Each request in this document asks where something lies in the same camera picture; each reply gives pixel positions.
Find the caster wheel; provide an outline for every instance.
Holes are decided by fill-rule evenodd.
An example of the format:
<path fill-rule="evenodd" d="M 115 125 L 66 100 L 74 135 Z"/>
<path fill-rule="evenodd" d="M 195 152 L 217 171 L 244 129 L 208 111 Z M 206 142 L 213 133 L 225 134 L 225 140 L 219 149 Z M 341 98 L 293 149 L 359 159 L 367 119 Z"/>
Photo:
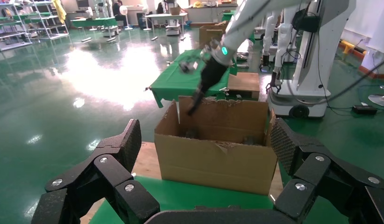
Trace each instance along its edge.
<path fill-rule="evenodd" d="M 292 118 L 307 118 L 309 116 L 309 108 L 306 105 L 295 105 L 291 108 L 288 115 Z"/>

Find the chair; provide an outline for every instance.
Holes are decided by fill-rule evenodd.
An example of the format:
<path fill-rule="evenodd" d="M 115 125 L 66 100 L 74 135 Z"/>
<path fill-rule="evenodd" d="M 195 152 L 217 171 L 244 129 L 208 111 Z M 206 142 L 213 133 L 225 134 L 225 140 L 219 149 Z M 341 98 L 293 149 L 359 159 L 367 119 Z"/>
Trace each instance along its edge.
<path fill-rule="evenodd" d="M 368 99 L 374 104 L 384 106 L 384 96 L 382 95 L 370 95 Z"/>

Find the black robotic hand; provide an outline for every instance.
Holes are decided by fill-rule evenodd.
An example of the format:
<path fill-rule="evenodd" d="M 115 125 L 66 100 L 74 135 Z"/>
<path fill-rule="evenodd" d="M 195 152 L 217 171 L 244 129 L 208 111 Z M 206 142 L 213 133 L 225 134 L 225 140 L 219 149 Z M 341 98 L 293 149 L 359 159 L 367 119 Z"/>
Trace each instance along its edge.
<path fill-rule="evenodd" d="M 188 115 L 191 116 L 196 111 L 208 89 L 221 80 L 227 69 L 227 66 L 218 63 L 213 57 L 208 60 L 200 75 L 200 84 L 193 95 L 193 104 Z"/>

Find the glossy epoxy floor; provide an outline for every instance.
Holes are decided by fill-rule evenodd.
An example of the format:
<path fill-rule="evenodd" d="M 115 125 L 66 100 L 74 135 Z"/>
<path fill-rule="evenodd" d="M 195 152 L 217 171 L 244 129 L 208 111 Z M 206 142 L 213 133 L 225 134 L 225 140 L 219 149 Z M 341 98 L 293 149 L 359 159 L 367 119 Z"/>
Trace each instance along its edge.
<path fill-rule="evenodd" d="M 129 119 L 139 119 L 143 141 L 153 141 L 165 109 L 143 90 L 166 61 L 199 41 L 197 29 L 187 30 L 183 42 L 157 34 L 151 42 L 152 33 L 136 29 L 106 43 L 100 33 L 89 33 L 96 40 L 81 43 L 74 30 L 70 38 L 0 53 L 0 224 L 29 223 L 47 180 L 87 158 L 100 139 L 120 133 Z M 257 42 L 249 71 L 257 72 L 261 47 Z M 351 56 L 337 56 L 329 90 L 339 92 L 358 79 L 357 67 Z M 260 79 L 265 86 L 270 76 Z M 383 93 L 377 86 L 359 90 L 364 102 L 370 93 Z M 264 91 L 260 97 L 266 99 Z M 358 103 L 355 88 L 332 106 Z M 384 112 L 375 117 L 338 113 L 328 109 L 322 120 L 286 121 L 293 130 L 318 137 L 335 155 L 384 178 Z M 321 200 L 312 209 L 315 220 L 339 216 Z"/>

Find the cardboard box on table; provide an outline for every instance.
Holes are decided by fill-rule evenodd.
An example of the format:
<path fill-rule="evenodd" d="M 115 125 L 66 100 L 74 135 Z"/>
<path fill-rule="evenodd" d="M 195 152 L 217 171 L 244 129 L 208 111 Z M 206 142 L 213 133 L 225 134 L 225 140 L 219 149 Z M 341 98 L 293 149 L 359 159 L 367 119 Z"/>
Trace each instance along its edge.
<path fill-rule="evenodd" d="M 274 112 L 268 103 L 204 99 L 193 116 L 191 97 L 179 98 L 156 126 L 155 146 L 162 178 L 268 195 L 277 157 L 270 147 Z M 185 138 L 188 129 L 197 139 Z M 253 136 L 260 145 L 244 145 Z"/>
<path fill-rule="evenodd" d="M 225 33 L 227 23 L 222 22 L 215 25 L 206 25 L 199 28 L 199 48 L 203 49 L 205 45 L 210 45 L 212 39 L 220 41 Z"/>

